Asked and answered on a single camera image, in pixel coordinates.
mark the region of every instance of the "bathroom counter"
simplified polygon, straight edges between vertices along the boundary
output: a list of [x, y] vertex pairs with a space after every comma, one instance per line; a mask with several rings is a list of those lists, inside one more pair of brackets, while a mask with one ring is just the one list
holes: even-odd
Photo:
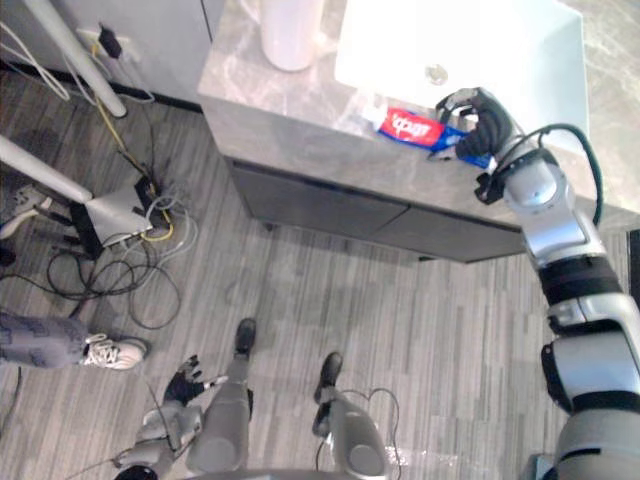
[[[585, 1], [568, 3], [578, 10], [582, 4], [598, 8]], [[252, 16], [240, 2], [226, 2], [198, 90], [221, 153], [256, 167], [516, 225], [503, 202], [485, 206], [476, 200], [478, 168], [460, 161], [429, 162], [425, 151], [375, 133], [360, 117], [363, 93], [334, 78], [345, 5], [345, 0], [327, 0], [318, 59], [304, 71], [286, 73], [264, 56]], [[640, 135], [633, 127], [640, 125], [640, 90], [634, 87], [640, 84], [640, 60], [632, 56], [633, 45], [624, 50], [618, 44], [622, 51], [610, 55], [625, 60], [625, 69], [613, 72], [607, 63], [612, 59], [599, 47], [618, 34], [589, 25], [587, 20], [591, 139], [605, 184], [601, 228], [630, 229], [640, 225]], [[640, 36], [629, 37], [627, 43], [639, 42]], [[393, 99], [389, 103], [412, 108]], [[591, 211], [595, 190], [586, 158], [554, 152], [579, 203]]]

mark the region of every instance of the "cabinet door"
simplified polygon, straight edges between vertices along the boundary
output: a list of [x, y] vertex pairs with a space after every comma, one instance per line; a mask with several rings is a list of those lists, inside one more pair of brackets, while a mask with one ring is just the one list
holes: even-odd
[[236, 187], [257, 219], [368, 239], [408, 207], [302, 177], [230, 162]]
[[522, 233], [515, 227], [418, 207], [385, 225], [371, 240], [460, 262], [525, 250]]

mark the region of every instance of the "gray floor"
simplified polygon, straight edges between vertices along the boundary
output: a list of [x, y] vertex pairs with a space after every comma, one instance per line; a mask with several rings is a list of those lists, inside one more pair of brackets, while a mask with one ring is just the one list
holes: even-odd
[[[0, 133], [98, 195], [135, 181], [91, 107], [79, 99], [64, 103], [13, 74], [0, 78]], [[327, 235], [268, 233], [242, 210], [201, 115], [130, 107], [117, 121], [125, 141], [148, 158], [141, 115], [147, 108], [159, 175], [182, 192], [200, 225], [196, 248], [170, 265], [182, 309], [175, 323], [149, 332], [123, 314], [123, 299], [92, 302], [82, 318], [94, 331], [144, 338], [150, 356], [137, 372], [26, 370], [11, 430], [0, 443], [2, 480], [63, 479], [130, 446], [153, 405], [141, 377], [160, 394], [193, 353], [205, 375], [220, 372], [235, 325], [248, 315], [259, 322], [250, 377], [256, 392], [251, 466], [312, 467], [311, 393], [332, 349], [346, 357], [339, 385], [396, 392], [404, 478], [511, 479], [530, 454], [553, 449], [564, 417], [545, 393], [538, 353], [551, 336], [524, 256], [470, 266], [420, 264], [409, 253]], [[43, 220], [24, 226], [13, 238], [19, 260], [10, 271], [44, 281], [61, 232]], [[626, 285], [626, 238], [610, 235], [606, 242]], [[3, 284], [1, 292], [2, 306], [23, 314], [73, 308], [22, 283]], [[135, 303], [152, 324], [175, 307], [159, 278]], [[3, 408], [14, 375], [5, 368]], [[391, 403], [380, 398], [370, 410], [390, 445]], [[330, 468], [327, 457], [322, 465]], [[77, 478], [113, 476], [105, 465]]]

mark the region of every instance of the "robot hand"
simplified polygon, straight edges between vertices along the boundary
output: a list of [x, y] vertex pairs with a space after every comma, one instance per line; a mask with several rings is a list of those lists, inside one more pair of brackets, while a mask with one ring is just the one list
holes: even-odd
[[206, 390], [203, 382], [196, 381], [202, 375], [202, 372], [198, 370], [199, 365], [200, 361], [197, 355], [193, 355], [180, 365], [164, 392], [165, 402], [177, 400], [186, 407], [191, 400]]
[[515, 123], [504, 107], [482, 88], [462, 88], [443, 98], [436, 105], [436, 115], [440, 123], [446, 124], [451, 114], [458, 108], [464, 108], [461, 116], [476, 114], [478, 123], [475, 129], [456, 145], [430, 156], [432, 159], [479, 157], [491, 154], [498, 157], [516, 131]]

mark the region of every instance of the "wall outlet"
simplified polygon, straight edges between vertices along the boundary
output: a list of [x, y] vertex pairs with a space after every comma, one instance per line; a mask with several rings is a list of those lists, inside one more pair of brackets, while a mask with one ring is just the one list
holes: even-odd
[[[84, 46], [87, 47], [87, 50], [91, 51], [91, 46], [94, 43], [97, 43], [98, 56], [111, 58], [107, 55], [107, 52], [104, 50], [104, 48], [102, 48], [102, 45], [100, 45], [100, 43], [98, 42], [98, 37], [100, 36], [100, 32], [97, 32], [95, 30], [87, 30], [84, 28], [77, 28], [76, 34], [78, 35], [80, 41], [84, 44]], [[139, 62], [140, 55], [138, 55], [138, 52], [134, 47], [131, 39], [129, 37], [122, 37], [120, 35], [116, 35], [116, 38], [118, 39], [118, 42], [122, 47], [122, 55], [128, 55], [130, 60], [134, 62]]]

